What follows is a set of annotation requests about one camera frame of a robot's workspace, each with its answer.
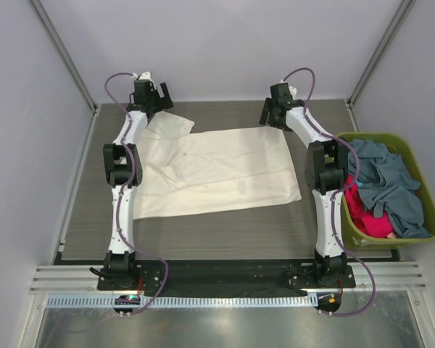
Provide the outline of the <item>grey blue t shirt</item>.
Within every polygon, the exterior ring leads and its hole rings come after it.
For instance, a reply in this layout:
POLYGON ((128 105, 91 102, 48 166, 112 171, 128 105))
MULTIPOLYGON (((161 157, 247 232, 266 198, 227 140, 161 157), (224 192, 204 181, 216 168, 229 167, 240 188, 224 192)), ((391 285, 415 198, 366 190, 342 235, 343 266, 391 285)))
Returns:
POLYGON ((415 192, 421 182, 407 170, 402 156, 391 153, 386 144, 353 139, 348 154, 349 175, 359 188, 363 205, 377 218, 386 212, 397 238, 427 239, 423 205, 415 192))

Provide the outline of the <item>red t shirt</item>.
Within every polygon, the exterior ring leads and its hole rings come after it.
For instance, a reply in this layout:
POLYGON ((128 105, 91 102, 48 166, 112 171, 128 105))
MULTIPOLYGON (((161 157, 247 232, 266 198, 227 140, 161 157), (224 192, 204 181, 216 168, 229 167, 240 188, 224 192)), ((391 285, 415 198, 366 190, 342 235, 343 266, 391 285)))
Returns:
POLYGON ((349 184, 352 186, 344 192, 344 198, 349 209, 349 216, 355 226, 364 234, 378 239, 385 239, 390 233, 394 233, 386 212, 375 217, 370 210, 365 208, 359 196, 360 187, 356 181, 353 181, 352 175, 349 175, 345 186, 349 184))

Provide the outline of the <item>olive green plastic bin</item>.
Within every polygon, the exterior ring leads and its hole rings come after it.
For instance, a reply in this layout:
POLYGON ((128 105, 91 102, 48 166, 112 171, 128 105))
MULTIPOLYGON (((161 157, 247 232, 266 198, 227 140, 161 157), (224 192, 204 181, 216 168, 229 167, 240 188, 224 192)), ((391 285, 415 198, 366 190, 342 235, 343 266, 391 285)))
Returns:
POLYGON ((410 244, 425 243, 435 239, 435 204, 428 186, 423 177, 421 168, 416 157, 406 140, 391 133, 342 133, 341 138, 350 143, 353 139, 371 140, 376 143, 386 144, 389 151, 400 154, 403 162, 417 181, 421 182, 421 188, 415 192, 423 205, 424 228, 432 234, 427 239, 377 239, 362 233, 352 222, 349 216, 349 209, 345 198, 343 198, 341 208, 341 229, 345 245, 349 249, 396 249, 410 244))

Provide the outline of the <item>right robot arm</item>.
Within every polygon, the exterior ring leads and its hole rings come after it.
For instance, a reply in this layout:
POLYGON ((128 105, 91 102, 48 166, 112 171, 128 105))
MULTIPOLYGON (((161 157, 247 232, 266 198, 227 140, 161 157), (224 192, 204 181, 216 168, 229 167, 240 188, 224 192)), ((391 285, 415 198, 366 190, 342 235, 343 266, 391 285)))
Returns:
POLYGON ((296 100, 286 82, 270 87, 260 125, 292 131, 307 148, 305 180, 315 200, 317 241, 312 278, 317 285, 334 287, 347 271, 347 253, 341 236, 341 190, 348 179, 348 149, 326 131, 296 100))

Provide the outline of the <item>aluminium frame rail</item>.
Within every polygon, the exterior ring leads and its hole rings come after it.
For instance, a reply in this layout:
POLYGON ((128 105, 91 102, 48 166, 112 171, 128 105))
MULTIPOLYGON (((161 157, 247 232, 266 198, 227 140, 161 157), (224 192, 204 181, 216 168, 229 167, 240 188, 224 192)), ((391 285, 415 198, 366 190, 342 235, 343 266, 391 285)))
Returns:
MULTIPOLYGON (((416 262, 370 262, 378 291, 425 291, 426 283, 416 262)), ((97 277, 87 265, 38 266, 30 294, 71 294, 96 291, 97 277)))

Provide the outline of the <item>cream white t shirt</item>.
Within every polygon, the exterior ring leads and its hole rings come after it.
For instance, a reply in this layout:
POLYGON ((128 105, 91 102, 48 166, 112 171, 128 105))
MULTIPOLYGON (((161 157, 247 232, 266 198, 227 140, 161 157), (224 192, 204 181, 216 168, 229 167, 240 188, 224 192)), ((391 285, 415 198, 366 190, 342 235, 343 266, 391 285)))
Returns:
POLYGON ((195 133, 194 122, 156 114, 138 137, 143 169, 133 217, 198 215, 288 204, 302 198, 282 130, 195 133))

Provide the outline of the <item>left aluminium corner post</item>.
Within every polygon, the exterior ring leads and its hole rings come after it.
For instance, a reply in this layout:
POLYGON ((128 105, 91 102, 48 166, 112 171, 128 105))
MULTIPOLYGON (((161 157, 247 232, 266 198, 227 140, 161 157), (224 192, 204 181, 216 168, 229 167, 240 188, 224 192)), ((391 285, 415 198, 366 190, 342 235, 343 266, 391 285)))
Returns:
POLYGON ((42 2, 39 0, 29 0, 28 3, 30 5, 30 8, 35 13, 38 21, 42 25, 45 34, 51 41, 51 44, 54 47, 54 50, 60 58, 62 64, 65 66, 78 91, 83 97, 83 100, 88 105, 88 108, 91 110, 91 112, 94 114, 97 111, 97 103, 94 101, 94 98, 91 96, 88 88, 83 82, 83 79, 77 67, 75 66, 75 63, 73 62, 69 51, 67 50, 63 40, 57 32, 54 23, 51 21, 48 12, 44 8, 42 2))

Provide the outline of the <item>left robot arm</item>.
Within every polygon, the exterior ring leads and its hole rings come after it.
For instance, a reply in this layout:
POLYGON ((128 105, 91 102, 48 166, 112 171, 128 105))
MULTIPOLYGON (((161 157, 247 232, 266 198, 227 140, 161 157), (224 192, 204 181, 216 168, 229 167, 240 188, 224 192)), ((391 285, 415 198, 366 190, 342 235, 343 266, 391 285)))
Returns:
POLYGON ((133 213, 137 188, 143 179, 136 142, 153 117, 173 107, 167 85, 156 86, 151 74, 116 73, 107 79, 129 76, 133 92, 127 107, 122 107, 125 121, 114 141, 103 146, 104 172, 112 193, 112 233, 103 261, 100 290, 129 290, 141 280, 133 241, 133 213))

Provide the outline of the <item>right aluminium corner post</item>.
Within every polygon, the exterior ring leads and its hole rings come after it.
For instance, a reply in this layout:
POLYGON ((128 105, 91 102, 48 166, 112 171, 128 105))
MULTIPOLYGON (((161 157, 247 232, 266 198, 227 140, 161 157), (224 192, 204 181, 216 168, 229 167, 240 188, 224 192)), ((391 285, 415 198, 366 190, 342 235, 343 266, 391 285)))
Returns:
POLYGON ((351 111, 355 108, 355 104, 360 98, 363 89, 366 87, 368 81, 372 77, 372 74, 379 66, 381 59, 384 57, 387 49, 391 46, 392 41, 399 32, 400 27, 404 23, 414 4, 415 0, 401 0, 399 2, 397 9, 392 15, 375 49, 373 50, 365 69, 361 73, 360 78, 355 84, 350 97, 346 101, 346 104, 351 111))

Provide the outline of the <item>aluminium corner post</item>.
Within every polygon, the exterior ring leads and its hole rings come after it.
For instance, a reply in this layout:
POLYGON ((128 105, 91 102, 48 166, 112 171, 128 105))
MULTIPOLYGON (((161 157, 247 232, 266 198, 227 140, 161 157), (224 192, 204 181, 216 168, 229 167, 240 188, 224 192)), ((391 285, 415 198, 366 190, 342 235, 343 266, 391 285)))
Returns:
POLYGON ((400 27, 404 23, 414 4, 415 0, 401 0, 399 2, 397 9, 392 15, 375 49, 373 50, 365 69, 361 73, 360 78, 355 84, 350 97, 346 101, 346 104, 351 111, 355 108, 355 104, 360 98, 363 89, 366 87, 368 81, 372 77, 372 74, 379 66, 381 59, 384 57, 387 49, 391 46, 392 41, 399 32, 400 27))
POLYGON ((51 44, 54 47, 54 50, 60 58, 62 64, 65 66, 78 91, 83 97, 83 100, 88 105, 88 108, 91 110, 91 112, 94 114, 97 111, 97 103, 94 101, 94 98, 91 96, 88 88, 83 82, 83 79, 77 67, 75 66, 75 63, 73 62, 69 51, 67 50, 63 40, 57 32, 54 23, 51 21, 48 12, 44 8, 42 2, 39 0, 29 0, 28 3, 30 5, 30 8, 35 13, 38 21, 42 25, 45 34, 51 41, 51 44))

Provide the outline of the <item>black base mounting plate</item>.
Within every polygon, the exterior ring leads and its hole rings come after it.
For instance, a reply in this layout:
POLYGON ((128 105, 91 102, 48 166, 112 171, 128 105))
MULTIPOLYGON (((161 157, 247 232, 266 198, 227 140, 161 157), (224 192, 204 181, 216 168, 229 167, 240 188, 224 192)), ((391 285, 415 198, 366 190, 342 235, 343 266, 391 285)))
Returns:
POLYGON ((151 297, 256 298, 300 297, 314 289, 353 289, 352 267, 319 278, 314 261, 300 260, 169 260, 137 262, 137 269, 112 271, 91 267, 97 289, 142 291, 151 297))

